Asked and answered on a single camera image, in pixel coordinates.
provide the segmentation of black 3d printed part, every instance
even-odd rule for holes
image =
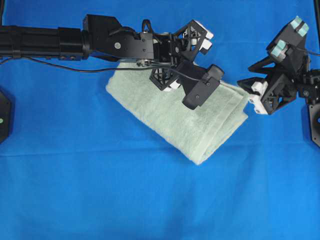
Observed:
[[[312,141],[320,147],[320,103],[309,105],[309,119]]]
[[[0,143],[7,139],[10,132],[11,102],[0,91]]]

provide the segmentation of bolt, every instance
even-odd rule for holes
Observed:
[[[309,97],[309,92],[308,92],[307,90],[304,90],[304,91],[303,91],[303,95],[304,95],[305,97]]]
[[[114,44],[114,48],[115,48],[115,49],[120,49],[120,48],[121,48],[120,42],[116,42],[116,43]]]

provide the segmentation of green towel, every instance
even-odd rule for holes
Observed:
[[[136,68],[120,63],[119,68]],[[182,87],[160,91],[151,71],[116,71],[106,90],[137,119],[199,165],[208,159],[248,118],[243,112],[248,94],[221,82],[209,99],[195,110],[182,104]]]

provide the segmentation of blue cloth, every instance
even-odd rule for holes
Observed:
[[[248,66],[296,15],[310,26],[307,48],[319,51],[311,0],[6,2],[6,25],[81,28],[89,13],[137,31],[150,19],[161,33],[198,20],[215,38],[196,62],[220,66],[232,84],[256,76]],[[272,116],[248,105],[244,125],[195,166],[106,93],[112,74],[27,60],[0,67],[0,86],[15,97],[13,132],[0,145],[1,240],[320,238],[320,149],[302,99]]]

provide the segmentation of cable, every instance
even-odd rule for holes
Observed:
[[[294,49],[297,49],[297,50],[301,51],[301,52],[320,57],[320,53],[309,51],[309,50],[306,50],[306,49],[303,49],[303,48],[300,48],[300,47],[297,47],[297,46],[293,46],[293,45],[290,45],[290,46],[293,47]]]
[[[2,18],[5,11],[5,0],[0,0],[0,26],[2,26]]]
[[[2,62],[0,62],[0,65],[5,64],[13,59],[14,59],[13,57],[7,58],[7,59],[3,60]],[[87,74],[101,73],[101,72],[106,72],[106,71],[147,71],[147,70],[154,70],[154,69],[168,69],[168,70],[170,70],[170,71],[172,71],[172,72],[174,72],[184,78],[187,78],[189,80],[197,81],[197,82],[200,81],[200,79],[190,77],[188,75],[185,75],[182,72],[179,72],[178,70],[175,70],[174,68],[171,68],[169,66],[163,66],[163,65],[144,67],[144,68],[116,68],[115,67],[115,68],[102,68],[102,69],[96,69],[96,70],[83,70],[83,69],[76,69],[76,68],[71,68],[71,67],[67,67],[67,66],[57,65],[57,64],[50,63],[50,62],[34,59],[32,57],[27,57],[27,56],[23,56],[23,57],[17,58],[17,59],[26,59],[26,60],[29,60],[29,61],[32,61],[32,62],[35,62],[38,64],[44,64],[44,65],[47,65],[50,67],[55,67],[55,68],[69,70],[69,71],[78,72],[78,73],[87,73]]]

